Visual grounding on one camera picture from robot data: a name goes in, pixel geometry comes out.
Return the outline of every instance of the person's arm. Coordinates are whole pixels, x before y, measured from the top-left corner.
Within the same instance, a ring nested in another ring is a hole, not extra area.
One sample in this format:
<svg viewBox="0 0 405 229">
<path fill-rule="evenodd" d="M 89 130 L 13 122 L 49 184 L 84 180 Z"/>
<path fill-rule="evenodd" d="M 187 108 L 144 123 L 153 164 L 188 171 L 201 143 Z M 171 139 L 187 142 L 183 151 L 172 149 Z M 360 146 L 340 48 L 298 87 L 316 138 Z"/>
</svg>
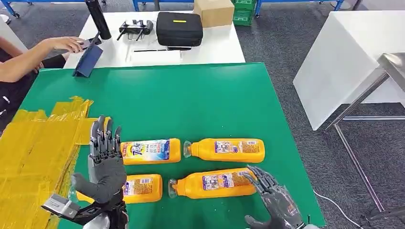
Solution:
<svg viewBox="0 0 405 229">
<path fill-rule="evenodd" d="M 0 37 L 0 48 L 2 48 L 6 53 L 8 53 L 12 57 L 17 57 L 22 54 L 21 50 L 15 47 L 12 43 L 8 42 L 8 40 Z"/>
<path fill-rule="evenodd" d="M 65 49 L 69 52 L 81 52 L 83 49 L 77 37 L 49 38 L 41 41 L 27 52 L 0 63 L 0 81 L 13 83 L 32 71 L 53 49 Z"/>
</svg>

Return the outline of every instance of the black case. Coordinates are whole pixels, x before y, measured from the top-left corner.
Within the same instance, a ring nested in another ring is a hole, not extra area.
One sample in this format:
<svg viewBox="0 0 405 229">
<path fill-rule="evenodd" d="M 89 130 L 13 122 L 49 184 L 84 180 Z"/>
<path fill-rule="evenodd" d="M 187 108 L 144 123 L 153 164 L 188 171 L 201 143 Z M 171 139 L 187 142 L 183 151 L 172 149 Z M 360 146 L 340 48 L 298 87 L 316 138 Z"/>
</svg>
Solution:
<svg viewBox="0 0 405 229">
<path fill-rule="evenodd" d="M 160 45 L 199 46 L 203 39 L 203 26 L 198 14 L 159 12 L 156 35 Z"/>
</svg>

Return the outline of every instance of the gray carpet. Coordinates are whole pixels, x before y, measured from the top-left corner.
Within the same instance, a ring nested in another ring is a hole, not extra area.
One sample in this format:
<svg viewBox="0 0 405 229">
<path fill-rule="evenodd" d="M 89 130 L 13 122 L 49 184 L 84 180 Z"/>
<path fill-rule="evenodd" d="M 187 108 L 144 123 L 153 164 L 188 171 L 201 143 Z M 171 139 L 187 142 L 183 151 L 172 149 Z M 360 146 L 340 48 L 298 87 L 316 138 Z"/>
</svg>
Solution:
<svg viewBox="0 0 405 229">
<path fill-rule="evenodd" d="M 107 6 L 103 7 L 106 12 L 133 10 L 129 0 L 107 1 Z M 84 4 L 35 3 L 28 6 L 18 3 L 14 7 L 21 19 L 13 19 L 10 26 L 28 47 L 53 36 L 77 36 L 88 17 Z M 140 8 L 153 10 L 153 4 Z M 161 10 L 191 9 L 192 4 L 161 4 Z M 255 19 L 251 27 L 237 27 L 236 31 L 246 61 L 266 64 L 314 189 L 334 199 L 350 218 L 363 223 L 364 228 L 405 228 L 397 218 L 375 221 L 371 225 L 360 219 L 361 214 L 374 208 L 371 197 L 336 131 L 327 134 L 312 131 L 292 84 L 330 10 L 328 3 L 264 4 L 260 18 Z M 400 104 L 369 104 L 362 105 L 355 113 L 401 115 L 405 111 Z M 383 205 L 391 208 L 405 204 L 403 123 L 343 123 L 341 128 Z M 318 202 L 328 228 L 356 228 L 334 205 L 323 199 Z"/>
</svg>

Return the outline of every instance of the bottle neck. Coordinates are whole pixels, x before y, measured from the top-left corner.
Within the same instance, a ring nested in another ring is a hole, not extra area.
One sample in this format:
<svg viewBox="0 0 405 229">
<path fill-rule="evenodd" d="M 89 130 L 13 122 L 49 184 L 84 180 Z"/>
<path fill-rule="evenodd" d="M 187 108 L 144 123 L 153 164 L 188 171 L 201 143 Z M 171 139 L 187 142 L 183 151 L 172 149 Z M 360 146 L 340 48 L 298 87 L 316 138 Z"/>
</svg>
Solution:
<svg viewBox="0 0 405 229">
<path fill-rule="evenodd" d="M 186 195 L 186 179 L 177 180 L 176 191 L 179 196 Z"/>
<path fill-rule="evenodd" d="M 198 142 L 191 144 L 191 155 L 198 156 Z"/>
</svg>

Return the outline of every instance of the blue metal rack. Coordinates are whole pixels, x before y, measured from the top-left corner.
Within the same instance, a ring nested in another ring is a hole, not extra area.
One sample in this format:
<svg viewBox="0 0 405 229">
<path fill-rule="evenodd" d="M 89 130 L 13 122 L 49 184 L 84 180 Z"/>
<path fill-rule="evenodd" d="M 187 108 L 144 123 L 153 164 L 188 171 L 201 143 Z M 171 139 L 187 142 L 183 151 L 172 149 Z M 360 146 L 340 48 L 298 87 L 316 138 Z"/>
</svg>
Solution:
<svg viewBox="0 0 405 229">
<path fill-rule="evenodd" d="M 84 2 L 85 0 L 0 0 L 3 5 L 6 7 L 8 12 L 16 18 L 20 18 L 20 15 L 13 10 L 10 6 L 12 2 L 26 2 L 32 5 L 33 2 Z M 101 2 L 105 5 L 107 4 L 106 0 L 101 0 Z"/>
<path fill-rule="evenodd" d="M 138 3 L 142 2 L 142 5 L 145 5 L 146 2 L 152 2 L 154 0 L 132 0 L 134 3 L 135 11 L 139 11 L 139 6 Z M 319 3 L 324 2 L 324 1 L 337 1 L 336 7 L 334 11 L 338 11 L 343 3 L 344 0 L 257 0 L 257 5 L 256 5 L 256 12 L 255 15 L 258 18 L 259 13 L 260 13 L 260 6 L 262 5 L 263 2 L 298 2 L 298 1 L 318 1 Z M 159 2 L 187 2 L 187 3 L 193 3 L 194 0 L 159 0 Z"/>
<path fill-rule="evenodd" d="M 299 1 L 318 1 L 320 4 L 324 1 L 337 1 L 335 9 L 333 11 L 338 11 L 341 8 L 342 3 L 344 0 L 257 0 L 255 16 L 258 18 L 260 16 L 260 7 L 262 6 L 263 2 L 299 2 Z"/>
<path fill-rule="evenodd" d="M 139 11 L 138 3 L 142 2 L 142 5 L 145 5 L 147 2 L 153 3 L 154 0 L 132 0 L 134 3 L 135 11 Z M 194 0 L 159 0 L 159 2 L 185 2 L 185 3 L 194 3 Z"/>
</svg>

